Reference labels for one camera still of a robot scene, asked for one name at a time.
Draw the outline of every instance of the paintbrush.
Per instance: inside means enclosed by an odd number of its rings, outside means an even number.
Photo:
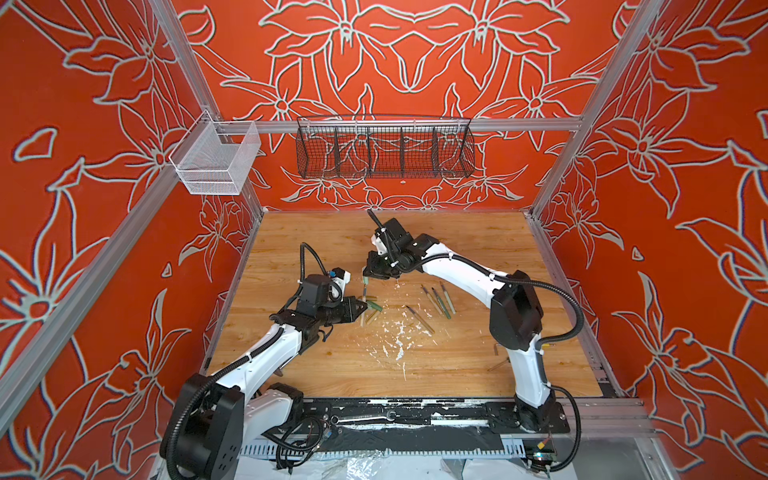
[[[431,327],[431,326],[430,326],[430,325],[429,325],[429,324],[426,322],[426,320],[424,320],[424,319],[422,318],[422,316],[421,316],[421,315],[419,315],[418,313],[416,313],[416,311],[415,311],[413,308],[411,308],[410,306],[407,306],[407,305],[406,305],[406,308],[407,308],[407,309],[408,309],[408,310],[411,312],[411,314],[413,315],[413,318],[415,318],[416,320],[418,320],[418,321],[419,321],[419,323],[421,323],[421,324],[422,324],[422,326],[423,326],[423,327],[424,327],[424,328],[427,330],[427,332],[429,332],[429,334],[430,334],[430,335],[435,335],[435,329],[433,329],[433,328],[432,328],[432,327]]]
[[[445,318],[451,319],[451,313],[448,311],[447,308],[445,308],[445,304],[442,302],[442,298],[440,298],[440,295],[438,295],[437,290],[435,290],[435,287],[432,288],[432,293],[435,294],[435,298],[437,299],[438,303],[440,304],[440,308],[442,308],[442,313],[445,315]]]
[[[442,310],[441,310],[441,309],[440,309],[440,307],[437,305],[437,302],[435,301],[435,299],[433,299],[433,298],[432,298],[432,295],[429,295],[429,291],[428,291],[428,290],[426,289],[426,287],[425,287],[425,286],[423,286],[423,285],[422,285],[422,290],[424,290],[424,294],[427,296],[427,299],[428,299],[428,300],[429,300],[429,302],[432,304],[432,306],[434,306],[434,307],[435,307],[435,311],[437,312],[437,314],[439,315],[440,313],[442,313]]]
[[[445,285],[440,282],[440,288],[442,288],[442,292],[445,295],[445,299],[448,300],[448,306],[451,307],[451,313],[456,313],[456,309],[453,308],[453,302],[451,301],[451,296],[448,295],[448,290],[445,289]]]

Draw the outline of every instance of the green handle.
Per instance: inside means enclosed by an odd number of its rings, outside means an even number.
[[[376,302],[374,302],[372,300],[367,300],[366,303],[368,303],[369,307],[371,307],[372,309],[374,309],[374,310],[376,310],[378,312],[381,312],[382,310],[384,310],[378,303],[376,303]]]

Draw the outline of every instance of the orange wall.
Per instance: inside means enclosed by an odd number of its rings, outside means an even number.
[[[766,25],[668,2],[543,222],[683,478],[768,476]]]
[[[2,373],[200,110],[144,0],[16,1],[0,56]],[[0,439],[1,477],[146,478],[252,223],[176,186]]]
[[[578,116],[636,2],[174,0],[227,119],[400,113]],[[480,134],[462,180],[301,180],[289,135],[263,135],[251,180],[278,210],[531,205],[563,132]]]

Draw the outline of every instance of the black cable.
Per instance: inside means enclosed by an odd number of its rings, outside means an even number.
[[[571,407],[573,407],[573,410],[574,410],[574,423],[576,424],[576,429],[575,429],[576,433],[574,434],[574,446],[571,449],[571,453],[568,454],[568,457],[566,457],[565,460],[549,468],[550,472],[559,472],[563,468],[570,465],[571,462],[573,462],[574,457],[576,456],[576,452],[578,452],[579,442],[581,442],[581,416],[579,415],[579,412],[578,412],[576,399],[574,399],[573,395],[571,395],[571,393],[568,390],[564,389],[561,386],[556,386],[556,385],[550,385],[549,388],[553,390],[557,390],[558,392],[568,397],[568,401],[571,402]],[[545,467],[541,467],[540,465],[533,465],[533,464],[531,464],[531,470],[535,472],[547,471]]]
[[[584,327],[585,318],[584,318],[584,311],[581,309],[581,305],[579,305],[578,301],[573,296],[571,296],[568,292],[566,292],[559,286],[552,285],[551,283],[540,282],[538,280],[512,279],[512,278],[507,278],[505,276],[498,276],[495,273],[488,270],[487,268],[485,268],[484,266],[480,265],[479,263],[473,262],[469,258],[462,257],[461,255],[455,255],[455,254],[449,255],[447,253],[437,253],[435,255],[431,255],[430,257],[421,259],[411,268],[407,269],[407,271],[406,270],[401,270],[401,271],[403,271],[404,273],[412,272],[413,270],[416,270],[417,268],[419,268],[421,265],[424,265],[425,263],[428,263],[440,258],[448,258],[450,260],[458,260],[462,263],[466,263],[467,265],[476,269],[478,272],[488,275],[489,277],[492,277],[492,280],[496,280],[498,282],[509,283],[511,285],[530,285],[538,288],[543,288],[545,290],[550,290],[551,292],[555,292],[558,295],[565,298],[565,300],[574,310],[574,313],[576,315],[576,323],[574,324],[573,328],[568,330],[566,333],[562,333],[560,335],[546,336],[544,338],[539,339],[539,341],[537,341],[535,344],[535,348],[537,351],[541,351],[541,346],[544,345],[545,343],[562,342],[564,340],[574,338],[576,335],[579,334],[581,329]],[[542,360],[540,353],[537,354],[537,364],[538,364],[539,372],[541,374],[542,381],[545,384],[548,383],[547,376],[544,371],[544,362]],[[563,462],[558,463],[556,466],[551,467],[549,469],[550,472],[559,472],[563,468],[567,467],[571,462],[573,462],[573,459],[576,456],[576,452],[578,451],[579,442],[581,441],[581,416],[579,415],[578,406],[576,405],[576,400],[573,398],[573,396],[570,394],[568,390],[552,384],[548,384],[548,386],[550,389],[561,392],[568,397],[568,400],[571,402],[571,406],[573,407],[573,410],[574,410],[574,420],[576,423],[576,426],[575,426],[576,432],[574,435],[574,447],[571,450],[571,453],[568,454],[568,457]],[[540,467],[538,465],[531,465],[531,469],[533,469],[536,472],[546,471],[546,468]]]
[[[296,440],[295,442],[288,443],[287,439],[288,436],[296,432],[299,428],[301,428],[304,423],[308,422],[310,424],[310,431],[306,436],[306,439]],[[307,462],[312,455],[315,453],[315,449],[317,446],[319,446],[320,442],[323,440],[323,423],[325,421],[320,420],[315,417],[306,417],[303,419],[299,425],[297,425],[294,429],[288,429],[283,434],[283,437],[280,439],[280,441],[285,445],[290,445],[289,448],[283,447],[281,444],[278,444],[277,449],[275,451],[275,462],[277,463],[277,469],[281,470],[283,468],[288,468],[288,472],[292,473],[292,470],[295,467],[298,467],[300,465],[303,465],[305,462]],[[313,442],[310,444],[310,439],[312,438],[312,434],[314,431],[314,427],[317,427],[317,437],[314,439]],[[288,455],[291,454],[291,452],[295,453],[304,453],[303,451],[299,449],[305,449],[310,448],[310,450],[306,453],[305,457],[301,460],[289,460]]]
[[[320,255],[317,254],[317,252],[310,247],[308,243],[302,242],[301,246],[299,247],[299,260],[301,262],[301,281],[304,281],[304,249],[307,249],[310,251],[313,257],[315,257],[315,260],[317,260],[317,264],[320,265],[320,270],[323,272],[323,275],[328,276],[328,270],[323,265],[323,261],[320,259]]]
[[[203,386],[197,389],[197,391],[192,395],[192,397],[190,398],[190,401],[184,407],[184,410],[181,411],[181,415],[179,415],[178,420],[174,424],[174,428],[170,432],[170,437],[168,437],[168,444],[166,445],[166,449],[165,449],[166,468],[168,470],[168,475],[171,477],[172,480],[195,480],[197,478],[197,475],[194,475],[192,477],[185,477],[184,475],[182,475],[179,472],[178,464],[176,463],[176,447],[179,442],[179,437],[181,436],[181,427],[184,425],[184,422],[187,421],[187,418],[189,418],[189,415],[190,413],[192,413],[192,410],[195,408],[195,405],[205,396],[208,390],[210,390],[210,387],[212,387],[216,382],[221,380],[221,377],[225,376],[229,372],[232,372],[237,367],[245,365],[254,357],[263,353],[264,350],[270,348],[283,335],[283,332],[284,330],[282,328],[278,329],[277,334],[275,336],[268,339],[265,343],[257,347],[254,351],[252,351],[250,353],[250,356],[246,355],[236,360],[235,362],[225,366],[218,372],[214,373],[212,376],[209,376],[208,380],[203,384]]]
[[[288,299],[286,304],[283,305],[283,308],[277,311],[278,313],[282,313],[283,311],[285,311],[285,309],[288,308],[291,303],[295,302],[299,298],[299,295],[301,294],[304,278],[306,277],[306,264],[304,262],[305,249],[309,250],[312,256],[315,257],[315,260],[317,260],[317,264],[320,266],[320,270],[323,271],[323,275],[325,276],[328,275],[328,271],[323,265],[323,261],[320,259],[320,255],[318,255],[315,249],[313,249],[308,243],[302,242],[301,245],[299,245],[299,287],[296,288],[296,292]]]
[[[424,265],[425,263],[431,262],[433,260],[438,260],[441,258],[448,258],[450,260],[458,260],[459,262],[466,263],[467,265],[471,266],[478,272],[488,276],[491,276],[491,274],[493,273],[487,268],[485,268],[484,266],[480,265],[479,263],[473,262],[469,258],[462,257],[461,255],[456,255],[456,254],[449,255],[448,253],[437,253],[435,255],[431,255],[430,257],[426,257],[416,262],[407,271],[406,270],[402,270],[402,271],[403,273],[412,272],[413,270],[416,270],[417,268]],[[552,285],[551,283],[540,282],[538,280],[514,279],[514,278],[507,278],[506,276],[498,276],[496,274],[493,274],[492,280],[495,280],[497,282],[502,282],[502,283],[510,283],[512,285],[530,285],[538,288],[543,288],[545,290],[550,290],[551,292],[555,292],[556,294],[565,298],[568,304],[571,305],[571,308],[574,310],[574,313],[576,315],[576,323],[574,324],[573,328],[568,330],[566,333],[562,333],[560,335],[546,336],[542,339],[539,339],[539,341],[536,342],[536,350],[540,350],[541,346],[544,345],[545,343],[556,343],[556,342],[562,342],[564,340],[572,339],[576,335],[578,335],[581,329],[584,327],[585,318],[584,318],[584,312],[581,310],[581,305],[578,304],[578,301],[576,301],[574,297],[572,297],[570,294],[568,294],[568,292],[566,292],[559,286]]]
[[[377,226],[378,228],[384,228],[384,226],[382,225],[381,221],[379,221],[379,218],[376,216],[376,214],[375,214],[375,213],[373,213],[373,210],[371,210],[371,209],[369,208],[368,210],[366,210],[366,213],[368,214],[368,216],[369,216],[369,217],[371,217],[371,220],[373,220],[374,222],[376,222],[376,226]]]

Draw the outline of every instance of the wooden surface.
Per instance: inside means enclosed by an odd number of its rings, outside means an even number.
[[[396,217],[414,237],[428,233],[455,252],[488,267],[523,270],[532,279],[551,281],[528,225],[520,213],[382,213]],[[362,268],[376,225],[365,212],[268,213],[259,229],[237,287],[211,371],[238,359],[271,326],[268,317],[296,290],[299,245],[309,243],[328,270],[352,273],[345,295],[362,295]],[[309,253],[307,273],[319,269]],[[266,385],[283,382],[306,396],[512,396],[510,365],[488,371],[506,358],[488,332],[488,309],[476,298],[447,283],[458,313],[451,320],[437,314],[420,285],[439,289],[439,279],[408,273],[399,280],[371,279],[368,295],[385,307],[370,326],[359,321],[337,325],[326,343],[318,342]],[[571,324],[559,297],[537,290],[544,307],[544,335],[563,333]],[[403,305],[410,305],[436,330],[430,336]],[[545,350],[550,381],[575,396],[601,391],[576,339]]]

